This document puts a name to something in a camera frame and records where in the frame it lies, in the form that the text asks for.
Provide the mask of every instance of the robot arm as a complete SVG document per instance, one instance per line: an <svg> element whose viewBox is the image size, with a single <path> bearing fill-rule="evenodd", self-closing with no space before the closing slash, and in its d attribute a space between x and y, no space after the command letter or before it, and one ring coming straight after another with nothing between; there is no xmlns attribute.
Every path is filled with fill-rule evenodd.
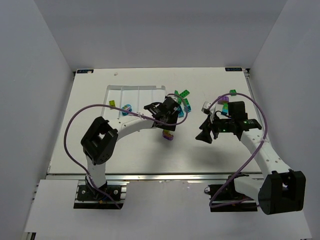
<svg viewBox="0 0 320 240"><path fill-rule="evenodd" d="M97 117L81 140L83 152L87 160L87 169L95 185L103 192L107 190L106 162L111 158L116 142L121 138L142 129L160 128L174 131L176 126L167 126L145 117L153 118L167 124L176 124L179 112L177 99L167 97L163 103L151 103L139 110L141 117L127 115L113 120ZM96 200L104 197L85 178L86 186Z"/></svg>
<svg viewBox="0 0 320 240"><path fill-rule="evenodd" d="M208 110L210 103L203 105L202 111L208 114L200 126L202 132L197 140L212 143L219 133L233 133L247 147L251 154L264 141L254 159L260 167L264 181L249 176L236 177L234 191L244 194L259 203L267 214L300 211L304 205L306 178L301 171L293 171L278 156L268 141L262 139L262 127L255 119L248 119L243 101L228 104L229 118L220 119L215 108Z"/></svg>

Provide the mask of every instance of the white wall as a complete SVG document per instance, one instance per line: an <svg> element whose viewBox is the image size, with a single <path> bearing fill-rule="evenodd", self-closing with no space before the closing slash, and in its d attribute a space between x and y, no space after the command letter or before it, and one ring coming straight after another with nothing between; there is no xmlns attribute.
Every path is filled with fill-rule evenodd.
<svg viewBox="0 0 320 240"><path fill-rule="evenodd" d="M306 175L304 214L320 239L320 2L288 0L251 69L279 155Z"/></svg>
<svg viewBox="0 0 320 240"><path fill-rule="evenodd" d="M33 0L1 0L0 32L0 238L17 240L73 76Z"/></svg>
<svg viewBox="0 0 320 240"><path fill-rule="evenodd" d="M35 0L70 67L251 67L287 0Z"/></svg>

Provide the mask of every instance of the purple cable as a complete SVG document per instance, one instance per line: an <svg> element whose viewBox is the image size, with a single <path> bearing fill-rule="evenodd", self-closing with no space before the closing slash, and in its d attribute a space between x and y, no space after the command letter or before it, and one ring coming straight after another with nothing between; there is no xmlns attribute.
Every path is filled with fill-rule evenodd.
<svg viewBox="0 0 320 240"><path fill-rule="evenodd" d="M261 107L258 105L258 103L253 100L251 97L243 94L243 93L226 93L226 94L223 94L221 96L219 96L215 101L213 101L213 103L209 106L208 110L210 110L210 108L222 97L224 96L228 96L228 95L240 95L240 96L243 96L247 99L249 99L251 102L253 102L254 105L256 105L256 107L259 109L262 117L263 117L263 121L264 121L264 133L263 133L263 136L262 136L262 139L265 140L266 137L267 137L267 133L268 133L268 124L267 124L267 118L266 118L266 115L265 113L262 111ZM232 201L232 202L227 202L227 203L222 203L222 204L218 204L218 205L212 205L213 201L217 198L217 196L222 192L223 189L225 189L235 178L236 176L251 162L252 159L254 159L254 157L257 155L257 153L259 152L259 150L262 148L262 145L264 144L265 142L262 141L260 142L260 144L258 145L258 147L256 148L256 150L252 153L251 157L249 157L249 159L218 189L218 191L216 191L216 193L213 195L213 197L211 198L210 202L209 202L209 207L210 208L219 208L219 207L222 207L222 206L227 206L227 205L232 205L232 204L238 204L238 203L241 203L241 202L244 202L246 200L249 200L249 198L247 198L246 200L242 199L239 201Z"/></svg>
<svg viewBox="0 0 320 240"><path fill-rule="evenodd" d="M182 100L182 103L183 103L183 106L185 108L187 108L187 104L185 102L185 100L177 95L177 94L174 94L174 93L169 93L167 96L176 96L178 98L180 98ZM72 117L71 119L69 120L66 128L65 128L65 131L64 131L64 136L63 136L63 147L64 147L64 151L65 153L68 155L68 157L75 163L77 164L78 166L80 166L86 173L86 175L88 176L89 178L89 181L91 183L91 185L93 186L93 188L95 190L97 190L99 193L105 195L106 197L108 197L115 205L118 209L121 209L120 206L116 203L116 201L106 192L100 190L97 185L94 183L91 175L90 175L90 172L88 171L88 169L86 169L85 166L83 166L80 162L78 162L69 152L68 150L68 147L67 147L67 136L68 136L68 131L69 131L69 128L71 126L71 123L75 120L75 118L81 113L83 112L84 110L86 109L90 109L90 108L94 108L94 107L105 107L105 108L110 108L110 109L116 109L118 111L121 111L121 112L124 112L124 113L127 113L127 114L130 114L130 115L133 115L133 116L136 116L136 117L141 117L143 119L148 119L148 120L151 120L151 121L154 121L158 124L162 124L162 125L165 125L165 126L177 126L177 125L180 125L182 124L186 119L187 119L187 116L188 116L188 111L185 112L185 117L182 121L180 122L177 122L177 123L165 123L165 122L162 122L162 121L159 121L159 120L156 120L152 117L149 117L149 116L145 116L145 115L140 115L138 113L135 113L135 112L131 112L131 111L127 111L127 110L124 110L122 108L118 108L118 107L115 107L115 106L110 106L110 105L106 105L106 104L92 104L92 105L88 105L88 106L85 106L83 108L81 108L80 110L78 110Z"/></svg>

